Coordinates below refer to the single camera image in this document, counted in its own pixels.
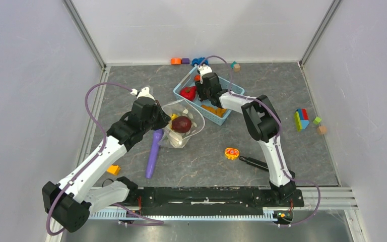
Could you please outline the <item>light blue plastic basket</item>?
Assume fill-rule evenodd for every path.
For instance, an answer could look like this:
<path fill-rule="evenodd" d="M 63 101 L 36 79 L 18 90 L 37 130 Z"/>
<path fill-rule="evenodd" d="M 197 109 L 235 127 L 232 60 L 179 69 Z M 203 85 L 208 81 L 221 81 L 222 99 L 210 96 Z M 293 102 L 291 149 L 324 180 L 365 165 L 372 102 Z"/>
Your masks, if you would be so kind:
<path fill-rule="evenodd" d="M 223 101 L 224 101 L 223 106 L 228 109 L 221 116 L 219 116 L 210 112 L 208 108 L 203 107 L 204 105 L 206 107 L 213 108 L 214 110 L 216 110 L 218 107 L 212 104 L 210 100 L 200 101 L 198 94 L 196 94 L 195 98 L 192 101 L 184 98 L 182 95 L 180 95 L 180 92 L 185 87 L 195 87 L 196 86 L 195 76 L 198 74 L 199 74 L 198 67 L 194 66 L 176 85 L 176 87 L 173 89 L 173 94 L 175 95 L 177 100 L 186 100 L 190 105 L 196 108 L 200 112 L 200 114 L 203 115 L 204 118 L 214 122 L 215 124 L 221 126 L 231 112 L 242 113 L 241 107 L 246 103 L 250 102 L 250 100 L 245 100 L 244 98 L 240 98 L 240 97 L 233 97 L 233 96 L 231 97 L 230 94 L 225 93 L 222 95 Z"/>

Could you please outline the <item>dark red toy onion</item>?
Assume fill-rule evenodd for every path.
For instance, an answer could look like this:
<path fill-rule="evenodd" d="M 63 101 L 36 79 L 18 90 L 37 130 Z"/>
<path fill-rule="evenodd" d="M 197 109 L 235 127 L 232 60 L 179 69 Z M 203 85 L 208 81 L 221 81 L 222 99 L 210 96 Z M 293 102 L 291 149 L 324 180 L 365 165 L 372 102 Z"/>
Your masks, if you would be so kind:
<path fill-rule="evenodd" d="M 171 129 L 177 133 L 185 134 L 191 130 L 192 121 L 187 116 L 179 116 L 172 120 Z"/>

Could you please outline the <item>white toy egg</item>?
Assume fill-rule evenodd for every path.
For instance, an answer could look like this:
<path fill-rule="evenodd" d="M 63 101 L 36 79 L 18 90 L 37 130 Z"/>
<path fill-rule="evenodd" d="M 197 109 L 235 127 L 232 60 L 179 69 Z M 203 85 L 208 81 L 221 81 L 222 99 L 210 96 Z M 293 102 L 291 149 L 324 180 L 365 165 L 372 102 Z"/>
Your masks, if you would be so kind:
<path fill-rule="evenodd" d="M 180 133 L 173 132 L 173 131 L 169 132 L 168 140 L 173 148 L 183 147 L 183 137 Z"/>

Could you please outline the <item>clear dotted zip top bag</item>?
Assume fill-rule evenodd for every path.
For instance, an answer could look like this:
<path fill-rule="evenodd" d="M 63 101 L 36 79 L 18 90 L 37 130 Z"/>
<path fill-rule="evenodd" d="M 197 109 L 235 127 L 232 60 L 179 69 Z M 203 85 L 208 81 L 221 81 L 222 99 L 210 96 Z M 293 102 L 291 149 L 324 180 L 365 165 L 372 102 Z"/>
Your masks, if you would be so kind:
<path fill-rule="evenodd" d="M 170 116 L 170 122 L 163 128 L 159 145 L 166 148 L 183 148 L 189 139 L 205 127 L 203 115 L 186 99 L 174 101 L 162 107 Z"/>

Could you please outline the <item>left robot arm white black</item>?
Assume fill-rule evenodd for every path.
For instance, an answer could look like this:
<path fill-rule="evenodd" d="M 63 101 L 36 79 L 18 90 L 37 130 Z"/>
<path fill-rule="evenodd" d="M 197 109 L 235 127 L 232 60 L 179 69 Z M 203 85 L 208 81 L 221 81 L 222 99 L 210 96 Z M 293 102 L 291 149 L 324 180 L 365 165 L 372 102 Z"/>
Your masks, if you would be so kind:
<path fill-rule="evenodd" d="M 42 188 L 44 209 L 47 213 L 47 232 L 58 235 L 63 230 L 75 232 L 95 213 L 109 205 L 123 202 L 133 205 L 138 191 L 116 180 L 112 184 L 92 190 L 92 186 L 108 167 L 122 158 L 139 143 L 145 133 L 167 126 L 171 117 L 158 101 L 140 97 L 134 101 L 131 111 L 113 123 L 105 133 L 104 140 L 74 171 L 58 183 L 47 182 Z M 51 220 L 62 226 L 53 232 Z"/>

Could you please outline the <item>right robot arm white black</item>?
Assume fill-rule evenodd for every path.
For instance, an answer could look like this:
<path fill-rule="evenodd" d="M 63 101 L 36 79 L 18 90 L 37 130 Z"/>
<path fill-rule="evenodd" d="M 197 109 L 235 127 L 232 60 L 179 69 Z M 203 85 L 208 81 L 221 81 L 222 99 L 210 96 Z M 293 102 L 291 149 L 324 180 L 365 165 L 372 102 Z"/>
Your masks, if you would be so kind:
<path fill-rule="evenodd" d="M 281 147 L 281 120 L 267 96 L 249 97 L 223 89 L 214 72 L 199 74 L 195 81 L 201 100 L 243 115 L 248 133 L 256 140 L 266 159 L 270 175 L 271 200 L 283 206 L 296 191 L 293 175 L 287 168 Z"/>

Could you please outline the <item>purple toy microphone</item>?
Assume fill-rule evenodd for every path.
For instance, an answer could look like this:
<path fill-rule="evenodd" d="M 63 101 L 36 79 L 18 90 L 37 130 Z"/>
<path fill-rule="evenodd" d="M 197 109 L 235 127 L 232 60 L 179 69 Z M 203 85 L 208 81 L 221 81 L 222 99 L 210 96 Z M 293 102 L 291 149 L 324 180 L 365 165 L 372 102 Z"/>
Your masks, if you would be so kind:
<path fill-rule="evenodd" d="M 160 149 L 159 142 L 161 141 L 163 134 L 164 134 L 164 131 L 162 129 L 158 129 L 153 133 L 153 141 L 152 141 L 148 164 L 145 172 L 145 178 L 147 179 L 151 179 L 153 177 L 155 166 L 158 159 L 158 153 Z"/>

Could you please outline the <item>red toy tomato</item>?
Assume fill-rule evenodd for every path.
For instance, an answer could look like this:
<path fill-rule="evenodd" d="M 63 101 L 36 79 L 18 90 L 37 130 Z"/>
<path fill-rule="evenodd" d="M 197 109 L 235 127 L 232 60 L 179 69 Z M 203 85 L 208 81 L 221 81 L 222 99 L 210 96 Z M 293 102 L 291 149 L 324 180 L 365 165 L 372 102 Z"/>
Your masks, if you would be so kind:
<path fill-rule="evenodd" d="M 190 86 L 190 87 L 184 87 L 180 92 L 179 95 L 183 98 L 194 101 L 197 94 L 197 88 L 196 86 Z"/>

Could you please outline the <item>orange toy croissant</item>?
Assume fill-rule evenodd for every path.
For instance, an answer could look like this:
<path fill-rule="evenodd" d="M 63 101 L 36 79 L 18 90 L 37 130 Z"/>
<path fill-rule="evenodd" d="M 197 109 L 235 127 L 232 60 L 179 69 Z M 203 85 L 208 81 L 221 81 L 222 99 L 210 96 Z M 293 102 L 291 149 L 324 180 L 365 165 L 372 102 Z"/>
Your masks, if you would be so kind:
<path fill-rule="evenodd" d="M 201 107 L 204 108 L 205 110 L 209 111 L 210 113 L 220 117 L 220 118 L 222 118 L 226 112 L 226 109 L 224 109 L 224 108 L 219 108 L 219 107 L 213 108 L 211 106 L 207 106 L 204 104 L 202 104 Z"/>

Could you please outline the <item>blue toy car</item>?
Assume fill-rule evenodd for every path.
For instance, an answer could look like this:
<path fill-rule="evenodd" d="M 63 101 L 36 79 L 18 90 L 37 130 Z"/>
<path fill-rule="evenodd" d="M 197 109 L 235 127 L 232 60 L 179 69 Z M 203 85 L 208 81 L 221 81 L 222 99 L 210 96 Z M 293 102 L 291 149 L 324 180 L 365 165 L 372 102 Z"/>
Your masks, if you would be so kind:
<path fill-rule="evenodd" d="M 206 60 L 205 57 L 200 57 L 200 58 L 194 58 L 191 60 L 191 65 L 193 67 L 196 67 L 196 66 L 208 66 L 209 63 L 208 63 L 208 60 Z"/>

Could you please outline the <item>teal and tan cubes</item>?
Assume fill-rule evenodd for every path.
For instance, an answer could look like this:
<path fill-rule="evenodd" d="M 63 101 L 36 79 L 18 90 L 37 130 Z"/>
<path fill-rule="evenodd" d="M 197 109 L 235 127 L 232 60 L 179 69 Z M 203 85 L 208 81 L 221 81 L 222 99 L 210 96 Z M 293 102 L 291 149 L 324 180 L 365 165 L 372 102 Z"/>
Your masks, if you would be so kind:
<path fill-rule="evenodd" d="M 231 64 L 231 68 L 232 68 L 233 72 L 239 72 L 240 71 L 240 64 L 237 63 L 236 61 L 234 61 Z"/>

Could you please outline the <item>purple block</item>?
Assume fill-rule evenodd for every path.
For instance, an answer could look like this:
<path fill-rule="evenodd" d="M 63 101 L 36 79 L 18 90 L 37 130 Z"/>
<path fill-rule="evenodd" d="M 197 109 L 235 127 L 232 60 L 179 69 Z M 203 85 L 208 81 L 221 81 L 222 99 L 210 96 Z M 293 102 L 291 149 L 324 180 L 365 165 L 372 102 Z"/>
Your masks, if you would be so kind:
<path fill-rule="evenodd" d="M 190 64 L 190 59 L 189 58 L 182 58 L 181 59 L 181 64 L 182 65 L 189 65 Z"/>

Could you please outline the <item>orange cylinder block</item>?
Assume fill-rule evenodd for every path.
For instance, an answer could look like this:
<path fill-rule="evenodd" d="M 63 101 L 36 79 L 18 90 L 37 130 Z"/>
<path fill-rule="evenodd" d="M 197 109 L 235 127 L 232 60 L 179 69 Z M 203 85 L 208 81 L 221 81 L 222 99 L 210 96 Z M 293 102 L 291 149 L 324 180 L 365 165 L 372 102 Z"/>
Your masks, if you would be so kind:
<path fill-rule="evenodd" d="M 171 65 L 181 65 L 182 64 L 182 59 L 181 58 L 172 58 L 170 60 Z"/>

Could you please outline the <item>orange wedge block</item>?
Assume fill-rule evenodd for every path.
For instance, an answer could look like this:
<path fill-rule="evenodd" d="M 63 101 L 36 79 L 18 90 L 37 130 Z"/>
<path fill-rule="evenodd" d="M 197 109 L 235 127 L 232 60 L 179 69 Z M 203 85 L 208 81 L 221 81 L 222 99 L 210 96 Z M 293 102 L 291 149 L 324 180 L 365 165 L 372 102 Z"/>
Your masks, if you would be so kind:
<path fill-rule="evenodd" d="M 116 176 L 116 175 L 119 174 L 120 170 L 121 170 L 120 166 L 118 166 L 118 165 L 111 165 L 111 166 L 108 167 L 106 172 L 111 174 L 111 175 Z"/>

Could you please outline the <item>orange round toy slice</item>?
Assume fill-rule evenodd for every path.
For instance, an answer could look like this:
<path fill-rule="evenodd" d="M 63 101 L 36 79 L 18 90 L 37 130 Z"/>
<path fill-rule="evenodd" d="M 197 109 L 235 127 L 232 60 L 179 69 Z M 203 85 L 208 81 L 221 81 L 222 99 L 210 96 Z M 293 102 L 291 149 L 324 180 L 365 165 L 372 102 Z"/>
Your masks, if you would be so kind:
<path fill-rule="evenodd" d="M 238 149 L 228 147 L 224 150 L 224 156 L 228 160 L 235 160 L 239 157 L 239 155 L 240 155 L 240 152 Z"/>

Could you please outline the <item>black marker pen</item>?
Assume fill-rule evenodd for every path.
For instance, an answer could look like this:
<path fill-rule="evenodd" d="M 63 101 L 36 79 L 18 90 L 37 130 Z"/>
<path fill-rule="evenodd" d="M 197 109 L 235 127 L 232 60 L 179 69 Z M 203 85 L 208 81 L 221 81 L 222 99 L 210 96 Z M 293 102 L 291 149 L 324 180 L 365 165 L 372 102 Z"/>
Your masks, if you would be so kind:
<path fill-rule="evenodd" d="M 245 162 L 246 164 L 250 166 L 254 166 L 260 170 L 264 171 L 269 171 L 268 165 L 266 162 L 251 158 L 251 157 L 246 157 L 246 156 L 240 156 L 239 160 Z"/>

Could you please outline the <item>multicolour block stack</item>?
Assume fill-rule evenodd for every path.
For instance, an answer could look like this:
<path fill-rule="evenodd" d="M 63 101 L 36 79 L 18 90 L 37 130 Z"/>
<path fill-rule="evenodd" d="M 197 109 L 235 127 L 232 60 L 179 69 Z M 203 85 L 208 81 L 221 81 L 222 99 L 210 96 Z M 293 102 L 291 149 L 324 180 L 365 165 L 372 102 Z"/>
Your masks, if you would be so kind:
<path fill-rule="evenodd" d="M 305 130 L 310 124 L 308 113 L 305 108 L 299 108 L 295 111 L 294 120 L 298 132 Z"/>

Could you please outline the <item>green cube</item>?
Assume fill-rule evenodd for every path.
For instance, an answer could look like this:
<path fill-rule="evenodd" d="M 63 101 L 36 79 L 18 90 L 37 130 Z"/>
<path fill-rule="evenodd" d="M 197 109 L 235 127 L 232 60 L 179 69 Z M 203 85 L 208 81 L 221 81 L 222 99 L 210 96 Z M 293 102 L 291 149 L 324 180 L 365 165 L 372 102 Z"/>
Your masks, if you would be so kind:
<path fill-rule="evenodd" d="M 313 123 L 314 123 L 315 125 L 319 126 L 319 125 L 321 124 L 321 121 L 322 121 L 322 119 L 321 119 L 319 116 L 317 116 L 317 117 L 313 120 Z"/>

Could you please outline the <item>tan wooden cube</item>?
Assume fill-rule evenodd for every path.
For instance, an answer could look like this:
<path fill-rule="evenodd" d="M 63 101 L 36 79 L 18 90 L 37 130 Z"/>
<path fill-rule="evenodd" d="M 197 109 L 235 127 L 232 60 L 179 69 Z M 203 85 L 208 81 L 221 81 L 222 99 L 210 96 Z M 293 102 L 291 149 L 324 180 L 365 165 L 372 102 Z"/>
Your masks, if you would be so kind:
<path fill-rule="evenodd" d="M 325 135 L 328 132 L 328 129 L 326 126 L 319 126 L 316 131 L 319 135 Z"/>

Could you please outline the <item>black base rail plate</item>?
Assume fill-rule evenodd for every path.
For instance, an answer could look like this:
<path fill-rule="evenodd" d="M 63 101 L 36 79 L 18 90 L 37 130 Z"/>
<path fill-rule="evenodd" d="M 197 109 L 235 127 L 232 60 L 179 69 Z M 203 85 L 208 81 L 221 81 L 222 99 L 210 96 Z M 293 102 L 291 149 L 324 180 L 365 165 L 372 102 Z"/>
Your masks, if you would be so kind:
<path fill-rule="evenodd" d="M 260 187 L 143 187 L 122 202 L 142 215 L 219 216 L 261 215 L 263 208 L 304 207 L 301 190 L 286 198 Z"/>

